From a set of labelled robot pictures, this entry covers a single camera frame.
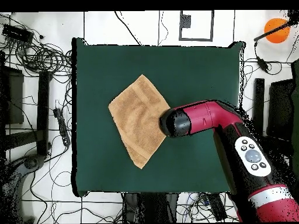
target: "tan cloth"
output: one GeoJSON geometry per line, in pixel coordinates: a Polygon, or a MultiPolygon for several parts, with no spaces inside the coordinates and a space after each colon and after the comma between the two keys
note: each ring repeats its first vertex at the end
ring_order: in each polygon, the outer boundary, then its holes
{"type": "Polygon", "coordinates": [[[169,109],[163,96],[144,75],[108,106],[121,140],[134,164],[143,168],[163,142],[159,117],[169,109]]]}

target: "orange ball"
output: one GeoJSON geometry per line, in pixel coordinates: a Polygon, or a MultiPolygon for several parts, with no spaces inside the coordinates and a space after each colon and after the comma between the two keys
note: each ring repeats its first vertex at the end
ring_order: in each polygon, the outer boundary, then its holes
{"type": "MultiPolygon", "coordinates": [[[[267,33],[283,24],[285,24],[287,21],[281,18],[273,18],[269,20],[264,28],[264,32],[267,33]]],[[[284,29],[281,29],[279,31],[276,31],[275,33],[272,33],[268,36],[266,36],[267,40],[269,40],[272,43],[281,43],[284,42],[288,35],[290,34],[290,27],[285,27],[284,29]]]]}

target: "green mat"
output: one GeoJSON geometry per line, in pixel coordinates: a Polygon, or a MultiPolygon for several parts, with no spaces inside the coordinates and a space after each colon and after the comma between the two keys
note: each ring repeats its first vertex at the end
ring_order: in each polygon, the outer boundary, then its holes
{"type": "Polygon", "coordinates": [[[237,105],[243,45],[85,45],[77,39],[77,190],[228,191],[212,130],[166,138],[141,170],[130,159],[108,104],[143,74],[170,107],[205,99],[237,105]]]}

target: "white button panel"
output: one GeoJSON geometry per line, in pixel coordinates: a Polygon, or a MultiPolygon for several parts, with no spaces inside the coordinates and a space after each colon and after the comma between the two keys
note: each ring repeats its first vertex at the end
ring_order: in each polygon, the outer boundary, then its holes
{"type": "Polygon", "coordinates": [[[271,173],[270,164],[268,164],[268,161],[254,140],[248,138],[247,136],[241,136],[236,140],[235,149],[237,150],[244,166],[250,174],[258,177],[265,177],[271,173]],[[258,151],[262,159],[256,163],[248,162],[245,158],[245,154],[248,150],[258,151]]]}

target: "white stripe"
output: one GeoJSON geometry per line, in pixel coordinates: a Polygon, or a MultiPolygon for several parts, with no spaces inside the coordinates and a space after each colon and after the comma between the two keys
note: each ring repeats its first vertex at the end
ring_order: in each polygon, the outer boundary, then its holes
{"type": "Polygon", "coordinates": [[[287,187],[274,187],[253,195],[248,201],[252,202],[255,208],[259,208],[270,202],[286,198],[293,198],[287,187]]]}

